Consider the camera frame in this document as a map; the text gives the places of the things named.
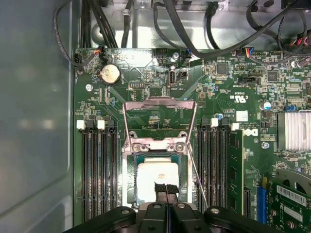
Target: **integrated circuit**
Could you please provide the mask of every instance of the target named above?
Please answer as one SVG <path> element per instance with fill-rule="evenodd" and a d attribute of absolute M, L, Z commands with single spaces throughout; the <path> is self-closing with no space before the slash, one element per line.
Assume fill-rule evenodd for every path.
<path fill-rule="evenodd" d="M 277 71 L 268 71 L 267 72 L 267 81 L 268 82 L 277 82 L 278 73 Z"/>
<path fill-rule="evenodd" d="M 217 64 L 217 74 L 228 74 L 228 64 Z"/>

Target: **cable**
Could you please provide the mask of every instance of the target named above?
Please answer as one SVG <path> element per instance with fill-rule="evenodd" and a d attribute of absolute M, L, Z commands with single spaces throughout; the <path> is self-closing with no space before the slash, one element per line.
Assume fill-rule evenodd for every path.
<path fill-rule="evenodd" d="M 111 26 L 108 22 L 108 19 L 107 17 L 105 16 L 103 10 L 102 10 L 102 7 L 101 5 L 99 4 L 98 0 L 91 0 L 93 3 L 94 3 L 94 10 L 97 10 L 100 18 L 101 18 L 101 21 L 103 23 L 103 26 L 105 27 L 106 29 L 106 32 L 107 32 L 107 35 L 108 35 L 108 38 L 110 39 L 110 43 L 112 45 L 113 48 L 117 48 L 118 47 L 118 44 L 116 42 L 116 39 L 115 39 L 115 36 L 113 35 L 113 32 L 112 32 L 112 29 L 111 29 Z"/>
<path fill-rule="evenodd" d="M 206 18 L 206 32 L 208 40 L 210 41 L 214 49 L 220 50 L 216 41 L 214 40 L 211 29 L 212 18 L 216 14 L 217 9 L 218 9 L 218 2 L 217 1 L 211 2 L 207 7 L 204 18 Z"/>
<path fill-rule="evenodd" d="M 90 6 L 91 6 L 91 8 L 92 8 L 92 10 L 93 10 L 94 16 L 95 16 L 96 21 L 97 21 L 97 23 L 98 23 L 98 26 L 99 26 L 99 28 L 100 28 L 100 32 L 101 32 L 101 34 L 103 35 L 105 44 L 107 45 L 108 48 L 112 48 L 113 45 L 112 45 L 112 43 L 111 43 L 111 41 L 110 41 L 110 38 L 109 38 L 108 33 L 107 33 L 107 31 L 106 31 L 106 29 L 105 29 L 105 27 L 104 27 L 104 24 L 103 24 L 103 22 L 101 21 L 101 17 L 100 17 L 100 15 L 99 15 L 99 13 L 97 12 L 97 9 L 96 9 L 96 7 L 95 7 L 95 5 L 94 5 L 94 1 L 92 1 L 92 0 L 90 1 Z"/>
<path fill-rule="evenodd" d="M 304 36 L 303 37 L 305 37 L 305 36 L 307 36 L 307 21 L 306 21 L 306 17 L 304 15 L 303 11 L 299 11 L 299 13 L 300 13 L 300 16 L 301 16 L 302 21 L 303 21 L 303 31 L 304 31 Z M 311 53 L 297 53 L 303 46 L 303 43 L 299 44 L 299 41 L 298 41 L 298 48 L 295 49 L 294 52 L 289 52 L 289 51 L 287 51 L 287 50 L 285 50 L 283 48 L 283 45 L 281 44 L 281 40 L 280 39 L 281 39 L 281 33 L 282 33 L 282 27 L 283 27 L 283 24 L 284 24 L 284 20 L 285 20 L 285 17 L 282 18 L 282 20 L 280 21 L 280 25 L 279 25 L 278 31 L 277 31 L 277 37 L 278 37 L 277 44 L 280 47 L 281 51 L 283 53 L 285 53 L 287 55 L 291 55 L 291 56 L 297 56 L 297 57 L 310 56 Z"/>
<path fill-rule="evenodd" d="M 128 0 L 125 9 L 131 10 L 133 4 L 134 0 Z M 121 48 L 126 48 L 127 45 L 128 34 L 130 32 L 130 20 L 131 20 L 130 16 L 124 16 L 124 32 L 121 41 Z"/>
<path fill-rule="evenodd" d="M 215 40 L 214 40 L 214 38 L 213 38 L 213 34 L 211 33 L 211 28 L 208 28 L 208 27 L 207 27 L 207 36 L 208 36 L 208 39 L 209 39 L 210 41 L 214 41 L 214 42 L 215 42 Z M 293 58 L 292 56 L 289 56 L 289 57 L 287 57 L 287 58 L 285 58 L 285 59 L 282 59 L 282 60 L 280 60 L 280 61 L 277 61 L 277 62 L 263 62 L 263 61 L 261 61 L 261 60 L 258 60 L 258 59 L 256 59 L 256 58 L 253 58 L 253 57 L 252 57 L 252 52 L 254 51 L 254 48 L 251 49 L 250 53 L 249 53 L 248 50 L 249 50 L 249 48 L 245 48 L 247 58 L 249 58 L 250 60 L 252 60 L 252 61 L 254 61 L 254 62 L 257 62 L 257 63 L 259 63 L 259 64 L 261 64 L 261 65 L 263 65 L 263 66 L 279 65 L 279 64 L 284 63 L 284 62 L 287 62 L 288 60 L 290 60 L 291 58 Z"/>
<path fill-rule="evenodd" d="M 248 22 L 248 24 L 253 28 L 255 29 L 256 31 L 258 31 L 259 29 L 262 28 L 262 26 L 257 23 L 255 21 L 255 19 L 253 18 L 253 15 L 252 15 L 252 7 L 257 3 L 258 1 L 253 1 L 249 7 L 247 8 L 247 11 L 246 11 L 246 20 Z M 265 35 L 268 35 L 270 36 L 271 38 L 273 38 L 276 43 L 277 43 L 277 34 L 269 29 L 267 29 L 265 32 L 263 32 L 263 34 Z"/>
<path fill-rule="evenodd" d="M 191 52 L 199 58 L 211 59 L 213 57 L 222 56 L 222 55 L 225 55 L 229 52 L 238 50 L 239 48 L 241 48 L 243 46 L 246 46 L 247 44 L 249 44 L 250 42 L 255 40 L 257 37 L 259 37 L 261 34 L 263 34 L 273 24 L 278 22 L 283 16 L 285 16 L 291 10 L 292 6 L 294 4 L 296 4 L 298 1 L 299 0 L 294 1 L 289 7 L 287 7 L 285 10 L 283 10 L 281 13 L 279 13 L 276 17 L 271 19 L 267 24 L 265 24 L 256 33 L 252 34 L 251 36 L 249 36 L 245 40 L 241 41 L 240 43 L 233 45 L 229 48 L 226 48 L 224 50 L 219 50 L 216 52 L 209 52 L 209 53 L 201 53 L 195 48 L 195 46 L 191 42 L 190 38 L 188 37 L 184 26 L 182 25 L 182 23 L 180 21 L 180 18 L 177 14 L 177 11 L 175 9 L 173 1 L 172 0 L 164 0 L 164 4 L 165 4 L 165 7 L 169 13 L 171 20 L 172 20 L 173 26 L 175 27 L 179 37 L 185 43 L 186 47 L 189 48 L 191 50 Z"/>
<path fill-rule="evenodd" d="M 58 22 L 57 22 L 57 19 L 58 19 L 58 14 L 59 12 L 61 11 L 61 9 L 64 8 L 64 6 L 66 6 L 68 3 L 71 3 L 73 0 L 67 0 L 65 1 L 62 5 L 60 5 L 54 12 L 54 16 L 53 16 L 53 29 L 54 29 L 54 32 L 55 32 L 55 36 L 56 36 L 56 41 L 57 41 L 57 44 L 62 52 L 62 54 L 64 55 L 64 57 L 66 58 L 67 61 L 69 61 L 71 64 L 73 64 L 74 66 L 76 67 L 84 67 L 86 66 L 88 63 L 90 63 L 90 61 L 95 57 L 95 54 L 92 54 L 91 56 L 89 56 L 83 63 L 77 63 L 75 61 L 73 61 L 69 55 L 67 54 L 66 50 L 65 50 L 65 47 L 62 43 L 62 40 L 60 38 L 60 35 L 59 35 L 59 31 L 58 31 Z"/>
<path fill-rule="evenodd" d="M 183 50 L 185 51 L 186 49 L 184 47 L 181 47 L 175 43 L 173 43 L 172 41 L 169 40 L 169 38 L 166 37 L 166 35 L 164 35 L 164 33 L 162 32 L 162 30 L 159 27 L 159 24 L 157 23 L 157 16 L 158 16 L 158 11 L 157 11 L 157 7 L 158 6 L 162 6 L 165 7 L 164 4 L 160 3 L 160 2 L 156 2 L 154 4 L 154 25 L 155 25 L 155 31 L 157 32 L 157 34 L 161 37 L 162 40 L 164 40 L 166 43 L 168 43 L 169 45 L 173 46 L 174 48 L 177 48 L 179 50 Z"/>

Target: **blue connector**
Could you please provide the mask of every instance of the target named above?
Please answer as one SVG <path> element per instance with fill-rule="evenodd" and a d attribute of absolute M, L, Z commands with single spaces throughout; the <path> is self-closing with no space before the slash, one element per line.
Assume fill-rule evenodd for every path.
<path fill-rule="evenodd" d="M 257 188 L 257 221 L 267 224 L 267 190 L 262 186 Z"/>

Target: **heatsink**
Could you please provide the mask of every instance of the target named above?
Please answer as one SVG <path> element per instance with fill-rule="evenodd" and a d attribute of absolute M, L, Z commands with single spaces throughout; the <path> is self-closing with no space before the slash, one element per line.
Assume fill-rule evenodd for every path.
<path fill-rule="evenodd" d="M 278 148 L 311 150 L 311 112 L 278 113 Z"/>

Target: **label sticker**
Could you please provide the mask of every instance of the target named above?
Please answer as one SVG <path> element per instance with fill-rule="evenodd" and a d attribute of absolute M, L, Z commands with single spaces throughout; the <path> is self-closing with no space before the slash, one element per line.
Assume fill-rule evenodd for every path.
<path fill-rule="evenodd" d="M 303 206 L 307 206 L 307 199 L 299 194 L 296 194 L 286 188 L 283 188 L 279 185 L 276 186 L 277 193 L 297 202 L 298 204 L 301 204 Z"/>
<path fill-rule="evenodd" d="M 297 219 L 299 222 L 302 222 L 302 215 L 288 208 L 287 206 L 284 206 L 284 212 L 292 216 L 293 218 Z"/>

